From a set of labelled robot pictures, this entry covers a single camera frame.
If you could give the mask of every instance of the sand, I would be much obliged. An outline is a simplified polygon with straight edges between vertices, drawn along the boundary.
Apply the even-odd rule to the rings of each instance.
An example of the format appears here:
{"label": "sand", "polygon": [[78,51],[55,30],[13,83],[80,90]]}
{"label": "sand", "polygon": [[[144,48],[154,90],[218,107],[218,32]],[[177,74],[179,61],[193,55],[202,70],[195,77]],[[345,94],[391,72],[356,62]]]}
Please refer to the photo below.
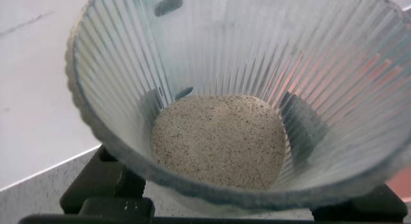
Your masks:
{"label": "sand", "polygon": [[189,96],[155,120],[158,164],[189,178],[224,187],[269,189],[285,154],[276,112],[253,96]]}

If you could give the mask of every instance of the white countertop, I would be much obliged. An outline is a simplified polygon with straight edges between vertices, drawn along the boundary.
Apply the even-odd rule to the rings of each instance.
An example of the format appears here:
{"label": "white countertop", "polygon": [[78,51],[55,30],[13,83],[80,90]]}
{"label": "white countertop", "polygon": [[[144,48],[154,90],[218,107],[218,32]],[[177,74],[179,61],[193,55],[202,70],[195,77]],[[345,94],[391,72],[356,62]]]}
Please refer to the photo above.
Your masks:
{"label": "white countertop", "polygon": [[0,191],[99,144],[64,74],[66,40],[86,2],[0,0]]}

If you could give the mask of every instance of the dark spot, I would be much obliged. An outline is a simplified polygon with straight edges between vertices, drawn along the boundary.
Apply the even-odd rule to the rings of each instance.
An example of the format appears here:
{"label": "dark spot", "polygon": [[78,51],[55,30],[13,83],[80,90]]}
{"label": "dark spot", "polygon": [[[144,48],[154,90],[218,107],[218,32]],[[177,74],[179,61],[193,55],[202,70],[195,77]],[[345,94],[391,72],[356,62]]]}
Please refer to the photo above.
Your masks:
{"label": "dark spot", "polygon": [[154,15],[160,17],[166,15],[182,6],[182,0],[163,0],[154,8]]}
{"label": "dark spot", "polygon": [[183,89],[181,92],[177,93],[177,95],[174,97],[174,100],[178,100],[183,98],[184,96],[187,96],[193,91],[193,87],[188,87],[187,89]]}
{"label": "dark spot", "polygon": [[163,95],[162,95],[161,87],[159,87],[159,92],[160,92],[160,95],[163,96]]}

